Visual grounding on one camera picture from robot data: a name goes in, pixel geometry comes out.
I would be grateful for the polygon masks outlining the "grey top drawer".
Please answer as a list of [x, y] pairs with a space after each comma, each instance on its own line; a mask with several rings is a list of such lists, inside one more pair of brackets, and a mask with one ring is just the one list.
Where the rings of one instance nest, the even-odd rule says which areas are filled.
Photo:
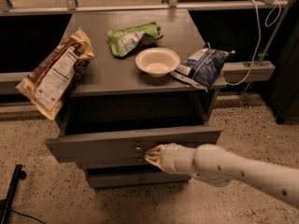
[[58, 162], [78, 165], [135, 165], [150, 148], [159, 144], [215, 144], [221, 128], [205, 125], [157, 129], [60, 135], [46, 146]]

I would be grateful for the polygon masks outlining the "grey drawer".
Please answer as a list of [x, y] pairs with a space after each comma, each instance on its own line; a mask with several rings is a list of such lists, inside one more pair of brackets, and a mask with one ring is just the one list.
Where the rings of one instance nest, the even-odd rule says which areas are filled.
[[94, 189], [175, 183], [190, 180], [186, 175], [170, 175], [150, 164], [87, 169], [85, 173], [87, 182]]
[[78, 165], [135, 165], [150, 148], [159, 144], [215, 144], [221, 128], [205, 125], [157, 129], [60, 135], [46, 146], [58, 162]]

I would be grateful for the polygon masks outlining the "grey wooden drawer cabinet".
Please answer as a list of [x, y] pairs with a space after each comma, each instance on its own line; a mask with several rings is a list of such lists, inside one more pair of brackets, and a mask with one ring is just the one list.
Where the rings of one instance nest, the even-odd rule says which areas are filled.
[[[72, 16], [66, 31], [72, 33], [76, 27], [81, 27], [92, 41], [94, 59], [59, 115], [59, 136], [208, 123], [218, 92], [225, 86], [224, 77], [218, 77], [210, 91], [200, 91], [170, 75], [149, 76], [136, 67], [133, 53], [123, 59], [112, 55], [107, 31], [151, 21], [161, 26], [164, 35], [158, 46], [173, 50], [181, 59], [188, 58], [204, 45], [185, 9], [77, 13]], [[87, 169], [119, 167], [77, 166], [85, 175]]]

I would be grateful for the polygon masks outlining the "grey lower drawer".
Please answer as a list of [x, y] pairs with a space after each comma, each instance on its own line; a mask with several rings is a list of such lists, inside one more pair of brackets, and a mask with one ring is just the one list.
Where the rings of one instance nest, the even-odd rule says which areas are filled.
[[87, 182], [94, 189], [175, 183], [190, 180], [186, 175], [170, 175], [150, 164], [87, 169], [85, 173]]

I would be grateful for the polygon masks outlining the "white paper bowl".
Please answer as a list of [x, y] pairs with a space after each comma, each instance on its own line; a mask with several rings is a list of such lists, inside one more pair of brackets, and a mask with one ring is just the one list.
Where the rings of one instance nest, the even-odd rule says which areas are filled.
[[176, 70], [179, 64], [179, 56], [165, 48], [145, 49], [135, 57], [135, 65], [152, 77], [164, 77]]

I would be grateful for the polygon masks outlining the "blue snack bag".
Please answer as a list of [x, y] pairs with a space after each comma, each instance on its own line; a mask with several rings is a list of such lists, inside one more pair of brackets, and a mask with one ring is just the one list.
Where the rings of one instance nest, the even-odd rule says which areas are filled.
[[224, 63], [234, 55], [234, 50], [199, 49], [170, 75], [196, 89], [207, 91], [220, 75]]

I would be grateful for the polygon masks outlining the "green snack bag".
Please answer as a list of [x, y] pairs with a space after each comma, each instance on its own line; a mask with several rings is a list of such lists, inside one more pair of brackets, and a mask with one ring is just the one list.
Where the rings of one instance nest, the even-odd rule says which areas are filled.
[[123, 58], [138, 46], [149, 46], [163, 38], [161, 26], [155, 21], [146, 24], [107, 32], [112, 54]]

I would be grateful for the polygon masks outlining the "brown and cream chip bag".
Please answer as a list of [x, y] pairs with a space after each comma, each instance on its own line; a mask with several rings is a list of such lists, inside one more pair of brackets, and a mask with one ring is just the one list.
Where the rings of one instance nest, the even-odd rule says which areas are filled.
[[53, 120], [81, 80], [92, 61], [90, 38], [78, 29], [52, 53], [16, 89], [26, 96], [47, 119]]

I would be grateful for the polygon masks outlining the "dark cabinet at right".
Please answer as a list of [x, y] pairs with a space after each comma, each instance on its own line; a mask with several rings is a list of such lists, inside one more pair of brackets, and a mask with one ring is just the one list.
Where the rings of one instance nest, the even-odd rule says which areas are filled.
[[286, 119], [299, 118], [299, 21], [278, 56], [268, 99], [277, 124], [282, 124]]

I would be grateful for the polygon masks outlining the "black stand leg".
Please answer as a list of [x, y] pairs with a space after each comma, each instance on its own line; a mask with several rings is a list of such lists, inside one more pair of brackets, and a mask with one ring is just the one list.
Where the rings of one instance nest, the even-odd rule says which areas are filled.
[[0, 224], [7, 224], [9, 214], [11, 211], [11, 205], [15, 196], [16, 189], [20, 179], [24, 179], [26, 173], [22, 169], [21, 164], [15, 166], [13, 175], [10, 180], [10, 184], [7, 190], [7, 196], [5, 199], [0, 201]]

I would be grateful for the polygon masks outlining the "slanted metal pole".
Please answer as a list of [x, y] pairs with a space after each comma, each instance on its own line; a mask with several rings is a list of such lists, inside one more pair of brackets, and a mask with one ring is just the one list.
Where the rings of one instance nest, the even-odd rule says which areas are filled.
[[264, 25], [266, 27], [270, 27], [272, 26], [274, 23], [276, 24], [275, 29], [273, 30], [273, 33], [271, 34], [271, 36], [269, 37], [263, 52], [260, 55], [257, 55], [257, 49], [260, 46], [260, 42], [262, 39], [262, 32], [261, 32], [261, 25], [260, 25], [260, 19], [259, 19], [259, 13], [256, 13], [256, 18], [257, 18], [257, 26], [258, 26], [258, 43], [256, 46], [256, 50], [254, 51], [253, 54], [253, 58], [252, 61], [249, 63], [249, 71], [246, 73], [246, 75], [244, 76], [244, 78], [242, 79], [242, 81], [247, 82], [247, 85], [245, 87], [245, 89], [241, 92], [240, 94], [240, 101], [242, 102], [244, 107], [249, 107], [247, 100], [246, 100], [246, 93], [249, 90], [249, 88], [252, 85], [252, 81], [247, 81], [247, 78], [249, 77], [249, 75], [251, 74], [251, 71], [254, 67], [258, 67], [262, 64], [263, 58], [266, 55], [267, 51], [269, 50], [275, 36], [277, 35], [278, 29], [281, 25], [281, 23], [283, 22], [285, 16], [287, 15], [289, 8], [291, 7], [292, 3], [294, 0], [264, 0], [265, 2], [268, 1], [272, 1], [272, 2], [276, 2], [276, 4], [272, 7], [272, 9], [275, 9], [276, 7], [278, 7], [278, 15], [277, 17], [271, 22], [271, 23], [267, 23], [267, 21], [264, 22]]

